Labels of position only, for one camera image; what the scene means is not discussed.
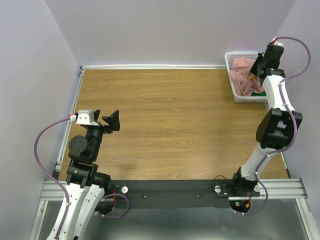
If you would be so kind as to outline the pink printed t shirt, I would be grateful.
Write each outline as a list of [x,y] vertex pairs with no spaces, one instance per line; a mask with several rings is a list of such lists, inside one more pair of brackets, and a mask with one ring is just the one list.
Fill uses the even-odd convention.
[[252,76],[250,70],[255,59],[246,57],[236,57],[230,68],[230,76],[237,95],[242,97],[251,97],[253,92],[265,92],[255,76]]

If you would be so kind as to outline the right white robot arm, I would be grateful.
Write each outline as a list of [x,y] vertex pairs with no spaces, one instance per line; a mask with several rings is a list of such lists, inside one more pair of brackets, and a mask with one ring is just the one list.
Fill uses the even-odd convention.
[[303,120],[289,101],[285,87],[285,72],[279,68],[284,47],[272,41],[264,52],[258,53],[250,72],[263,87],[268,112],[256,130],[256,146],[247,162],[233,175],[230,191],[241,196],[252,192],[258,178],[276,153],[285,150],[293,141]]

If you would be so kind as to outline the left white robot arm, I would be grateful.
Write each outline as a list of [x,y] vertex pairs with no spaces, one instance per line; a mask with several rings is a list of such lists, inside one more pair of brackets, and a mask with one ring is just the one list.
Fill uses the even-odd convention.
[[119,111],[102,116],[100,110],[85,109],[70,115],[70,121],[86,129],[68,143],[70,164],[67,168],[66,193],[49,240],[79,240],[101,198],[111,191],[111,177],[98,172],[95,161],[105,134],[120,130]]

